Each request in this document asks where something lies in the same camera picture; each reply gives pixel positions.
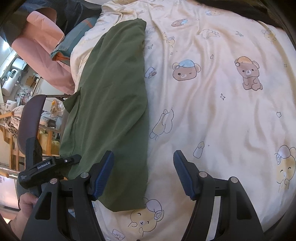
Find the person's left hand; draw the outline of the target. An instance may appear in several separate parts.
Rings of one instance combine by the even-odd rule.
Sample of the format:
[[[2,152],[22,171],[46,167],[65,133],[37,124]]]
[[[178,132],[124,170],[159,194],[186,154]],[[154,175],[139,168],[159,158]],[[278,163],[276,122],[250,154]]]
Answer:
[[[38,199],[38,197],[29,192],[20,196],[20,211],[10,222],[11,229],[13,233],[19,238],[19,240],[22,239],[23,231]]]

